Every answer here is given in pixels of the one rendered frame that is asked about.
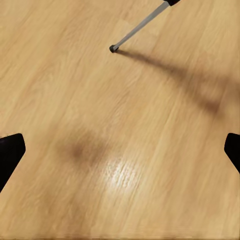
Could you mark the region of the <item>camera tripod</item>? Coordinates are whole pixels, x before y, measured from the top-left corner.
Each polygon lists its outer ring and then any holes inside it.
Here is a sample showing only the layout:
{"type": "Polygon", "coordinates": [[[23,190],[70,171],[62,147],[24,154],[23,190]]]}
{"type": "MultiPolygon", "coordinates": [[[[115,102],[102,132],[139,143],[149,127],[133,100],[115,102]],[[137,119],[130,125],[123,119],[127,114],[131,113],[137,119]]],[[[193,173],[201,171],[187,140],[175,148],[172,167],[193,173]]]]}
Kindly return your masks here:
{"type": "Polygon", "coordinates": [[[137,27],[135,27],[129,34],[127,34],[118,44],[113,44],[109,49],[112,53],[119,49],[119,47],[129,40],[133,35],[140,31],[144,26],[161,14],[169,6],[174,6],[181,0],[164,0],[164,3],[154,10],[149,16],[147,16],[137,27]]]}

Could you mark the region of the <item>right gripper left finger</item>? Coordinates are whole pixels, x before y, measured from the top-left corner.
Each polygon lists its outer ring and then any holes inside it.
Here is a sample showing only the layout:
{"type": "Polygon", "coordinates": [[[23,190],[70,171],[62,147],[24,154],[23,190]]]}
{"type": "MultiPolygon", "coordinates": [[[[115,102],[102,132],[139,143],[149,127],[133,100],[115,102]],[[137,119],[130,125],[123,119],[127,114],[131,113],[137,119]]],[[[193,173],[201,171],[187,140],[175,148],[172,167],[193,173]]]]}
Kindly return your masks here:
{"type": "Polygon", "coordinates": [[[25,152],[21,133],[0,138],[0,193],[25,152]]]}

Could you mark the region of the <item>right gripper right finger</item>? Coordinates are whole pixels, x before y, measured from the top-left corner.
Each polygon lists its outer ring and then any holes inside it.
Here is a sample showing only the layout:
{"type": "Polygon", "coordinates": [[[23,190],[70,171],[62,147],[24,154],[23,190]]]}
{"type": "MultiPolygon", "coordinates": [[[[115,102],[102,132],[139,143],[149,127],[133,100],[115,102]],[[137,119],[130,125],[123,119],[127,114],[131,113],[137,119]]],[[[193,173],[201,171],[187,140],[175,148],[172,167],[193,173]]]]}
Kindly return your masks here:
{"type": "Polygon", "coordinates": [[[240,173],[240,135],[229,133],[225,141],[224,151],[240,173]]]}

